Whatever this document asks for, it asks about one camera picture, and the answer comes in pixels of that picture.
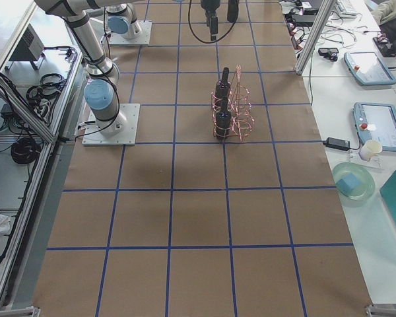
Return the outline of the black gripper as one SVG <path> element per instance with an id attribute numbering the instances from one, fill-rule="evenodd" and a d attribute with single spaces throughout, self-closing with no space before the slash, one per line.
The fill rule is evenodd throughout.
<path id="1" fill-rule="evenodd" d="M 215 41 L 218 34 L 218 17 L 216 13 L 218 0 L 200 0 L 200 5 L 208 19 L 211 41 Z"/>
<path id="2" fill-rule="evenodd" d="M 228 0 L 227 21 L 236 22 L 238 18 L 238 0 Z"/>

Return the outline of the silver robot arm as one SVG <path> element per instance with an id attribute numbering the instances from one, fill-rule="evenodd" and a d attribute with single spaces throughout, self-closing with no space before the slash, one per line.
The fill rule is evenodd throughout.
<path id="1" fill-rule="evenodd" d="M 132 1 L 37 1 L 45 14 L 63 19 L 86 61 L 90 76 L 84 99 L 95 117 L 97 132 L 111 136 L 125 127 L 117 93 L 119 69 L 107 56 L 90 23 L 89 9 L 104 9 L 112 32 L 125 37 L 134 35 L 138 26 Z"/>
<path id="2" fill-rule="evenodd" d="M 222 40 L 224 37 L 226 37 L 233 26 L 235 25 L 238 15 L 239 15 L 239 1 L 228 1 L 228 11 L 227 11 L 227 21 L 231 22 L 232 25 L 230 29 L 222 35 L 219 39 L 217 39 L 217 34 L 218 34 L 218 17 L 216 10 L 220 7 L 220 1 L 213 1 L 213 0 L 200 0 L 200 5 L 201 8 L 205 12 L 205 18 L 206 18 L 206 25 L 209 28 L 210 32 L 210 41 L 204 41 L 200 39 L 193 31 L 192 26 L 191 26 L 191 4 L 192 1 L 189 2 L 188 6 L 188 26 L 189 29 L 192 33 L 192 35 L 201 43 L 203 44 L 213 44 L 217 43 L 219 40 Z M 108 15 L 108 27 L 113 33 L 118 33 L 118 34 L 123 34 L 126 33 L 133 21 L 133 17 L 130 16 L 123 16 L 119 11 L 116 11 L 114 13 L 107 11 L 106 9 L 104 10 L 105 13 Z"/>

